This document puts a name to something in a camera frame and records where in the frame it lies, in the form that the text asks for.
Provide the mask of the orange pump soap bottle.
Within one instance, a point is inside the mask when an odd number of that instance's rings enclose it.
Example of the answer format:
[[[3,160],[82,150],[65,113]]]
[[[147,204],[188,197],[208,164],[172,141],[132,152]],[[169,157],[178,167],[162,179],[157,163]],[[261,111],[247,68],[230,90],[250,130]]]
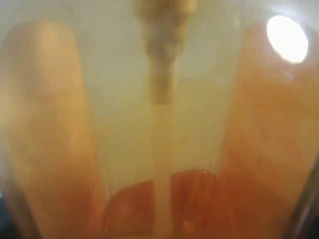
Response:
[[[316,239],[316,0],[3,0],[3,239]]]

